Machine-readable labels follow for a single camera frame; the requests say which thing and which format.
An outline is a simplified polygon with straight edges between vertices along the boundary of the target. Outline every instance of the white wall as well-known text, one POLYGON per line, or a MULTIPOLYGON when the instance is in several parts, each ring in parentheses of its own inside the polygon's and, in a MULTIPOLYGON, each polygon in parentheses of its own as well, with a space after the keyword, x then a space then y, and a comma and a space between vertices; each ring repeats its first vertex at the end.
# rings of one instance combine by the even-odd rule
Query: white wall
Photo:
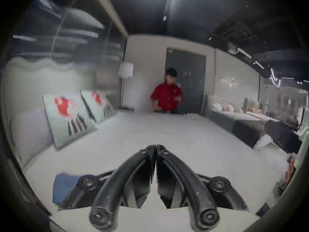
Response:
POLYGON ((187 40, 152 35, 130 35, 125 61, 134 64, 133 78, 126 79, 123 105, 136 111, 152 111, 150 95, 164 82, 167 48, 175 48, 206 56, 204 94, 213 95, 215 77, 215 49, 187 40))
POLYGON ((229 53, 217 49, 214 95, 226 97, 242 108, 245 98, 257 102, 258 92, 259 73, 229 53), (230 86, 230 83, 223 79, 233 79, 240 85, 230 86))

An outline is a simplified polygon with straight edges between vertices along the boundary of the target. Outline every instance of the black hair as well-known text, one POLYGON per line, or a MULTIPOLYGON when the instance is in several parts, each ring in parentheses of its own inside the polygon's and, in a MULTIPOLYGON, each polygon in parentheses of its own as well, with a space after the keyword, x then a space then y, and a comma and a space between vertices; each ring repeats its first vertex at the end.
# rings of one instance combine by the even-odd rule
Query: black hair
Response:
POLYGON ((172 67, 167 69, 166 74, 172 77, 177 77, 177 71, 172 67))

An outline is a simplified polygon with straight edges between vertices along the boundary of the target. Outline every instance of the wooden beam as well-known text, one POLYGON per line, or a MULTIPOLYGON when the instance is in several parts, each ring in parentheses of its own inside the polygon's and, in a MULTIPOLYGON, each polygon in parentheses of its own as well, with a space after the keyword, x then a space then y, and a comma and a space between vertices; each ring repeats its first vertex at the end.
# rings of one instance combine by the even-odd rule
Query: wooden beam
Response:
POLYGON ((109 14, 110 18, 114 21, 115 25, 118 27, 119 31, 125 36, 126 38, 129 36, 128 31, 126 30, 125 26, 123 25, 117 11, 115 10, 113 4, 110 0, 98 0, 99 3, 102 5, 103 9, 109 14))

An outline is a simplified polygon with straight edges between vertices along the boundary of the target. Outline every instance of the decorative pillow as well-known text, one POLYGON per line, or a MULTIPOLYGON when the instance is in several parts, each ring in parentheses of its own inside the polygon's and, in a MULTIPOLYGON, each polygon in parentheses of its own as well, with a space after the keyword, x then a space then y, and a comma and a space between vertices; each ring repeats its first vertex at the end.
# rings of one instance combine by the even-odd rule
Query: decorative pillow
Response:
POLYGON ((103 121, 115 113, 103 91, 82 90, 81 94, 96 122, 103 121))
POLYGON ((214 110, 222 111, 222 106, 221 106, 220 103, 215 103, 215 104, 213 104, 213 105, 212 105, 212 108, 213 108, 214 110))
POLYGON ((52 144, 46 113, 41 108, 17 114, 11 121, 11 132, 21 168, 52 144))
POLYGON ((95 129, 80 95, 43 95, 43 102, 58 149, 95 129))
POLYGON ((234 109, 234 107, 232 105, 229 105, 229 108, 230 108, 231 112, 235 112, 235 109, 234 109))
POLYGON ((228 105, 221 104, 223 111, 227 112, 230 110, 230 107, 228 105))

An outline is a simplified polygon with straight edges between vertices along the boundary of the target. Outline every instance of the lamp shade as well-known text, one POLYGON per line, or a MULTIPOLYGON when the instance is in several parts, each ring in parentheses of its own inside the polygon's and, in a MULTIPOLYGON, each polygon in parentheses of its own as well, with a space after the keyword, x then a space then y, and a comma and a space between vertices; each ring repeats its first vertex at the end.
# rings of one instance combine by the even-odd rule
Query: lamp shade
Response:
POLYGON ((118 75, 121 78, 132 78, 133 76, 133 64, 129 62, 122 62, 119 67, 118 75))

